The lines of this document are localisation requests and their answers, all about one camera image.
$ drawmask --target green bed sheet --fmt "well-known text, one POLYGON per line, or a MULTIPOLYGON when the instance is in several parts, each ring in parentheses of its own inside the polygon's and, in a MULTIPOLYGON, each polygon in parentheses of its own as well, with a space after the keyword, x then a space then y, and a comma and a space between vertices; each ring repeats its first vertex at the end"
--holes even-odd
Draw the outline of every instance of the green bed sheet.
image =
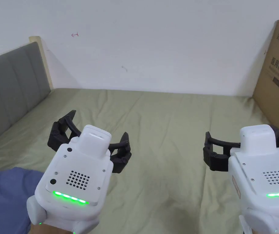
POLYGON ((113 143, 130 136, 132 158, 113 174, 92 233, 242 234, 227 173, 210 171, 202 149, 206 131, 236 142, 242 127, 267 123, 252 98, 56 89, 0 136, 0 170, 45 171, 52 123, 72 109, 78 129, 97 126, 113 143))

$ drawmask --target white handheld device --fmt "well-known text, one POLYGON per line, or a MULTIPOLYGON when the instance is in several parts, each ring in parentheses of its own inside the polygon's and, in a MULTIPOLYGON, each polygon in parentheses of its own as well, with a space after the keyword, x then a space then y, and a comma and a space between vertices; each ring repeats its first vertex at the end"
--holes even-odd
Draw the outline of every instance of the white handheld device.
POLYGON ((249 126, 241 129, 240 139, 241 145, 230 149, 228 174, 240 199, 244 233, 279 234, 279 147, 275 132, 269 125, 249 126))
POLYGON ((98 225, 114 168, 110 140, 109 132, 87 125, 79 136, 59 146, 35 195, 27 200, 34 225, 45 223, 75 234, 86 234, 98 225))

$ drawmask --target white wall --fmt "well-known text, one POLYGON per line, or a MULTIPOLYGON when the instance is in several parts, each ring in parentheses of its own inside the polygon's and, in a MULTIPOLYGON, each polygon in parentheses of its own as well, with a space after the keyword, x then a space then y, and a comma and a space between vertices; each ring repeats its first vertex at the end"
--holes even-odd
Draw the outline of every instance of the white wall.
POLYGON ((277 0, 2 0, 0 53, 40 36, 55 88, 252 95, 278 19, 277 0))

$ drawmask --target gray upholstered headboard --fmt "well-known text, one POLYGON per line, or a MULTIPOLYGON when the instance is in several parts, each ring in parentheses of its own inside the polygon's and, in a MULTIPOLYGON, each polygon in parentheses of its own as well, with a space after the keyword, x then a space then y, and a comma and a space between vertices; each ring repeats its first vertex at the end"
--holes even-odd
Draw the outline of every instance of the gray upholstered headboard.
POLYGON ((49 92, 37 42, 0 55, 0 135, 49 92))

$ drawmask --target speaker grille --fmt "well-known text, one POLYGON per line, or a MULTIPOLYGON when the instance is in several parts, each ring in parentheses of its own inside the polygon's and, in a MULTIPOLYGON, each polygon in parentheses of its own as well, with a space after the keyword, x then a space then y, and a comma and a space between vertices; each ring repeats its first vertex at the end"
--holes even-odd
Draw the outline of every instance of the speaker grille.
POLYGON ((71 171, 66 184, 69 184, 70 186, 75 188, 79 188, 80 190, 86 190, 89 179, 90 177, 84 175, 83 173, 71 171))
POLYGON ((265 171, 263 172, 263 175, 269 184, 279 184, 279 170, 265 171))

